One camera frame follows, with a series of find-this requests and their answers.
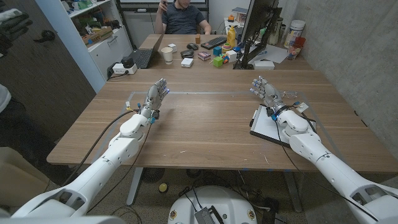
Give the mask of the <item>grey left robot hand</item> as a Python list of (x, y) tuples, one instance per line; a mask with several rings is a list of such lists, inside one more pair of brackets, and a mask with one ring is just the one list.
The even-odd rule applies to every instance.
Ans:
[(140, 115), (145, 116), (146, 118), (151, 118), (155, 112), (158, 112), (162, 100), (169, 93), (169, 89), (167, 88), (167, 81), (164, 78), (161, 78), (157, 82), (155, 82), (147, 91), (144, 103), (142, 105)]

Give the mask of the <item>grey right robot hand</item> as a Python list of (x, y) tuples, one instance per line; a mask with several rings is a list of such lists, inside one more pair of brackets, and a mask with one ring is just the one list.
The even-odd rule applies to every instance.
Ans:
[(267, 115), (278, 117), (283, 111), (289, 107), (283, 102), (280, 92), (270, 84), (265, 78), (259, 76), (258, 79), (252, 81), (250, 91), (257, 95), (267, 107)]

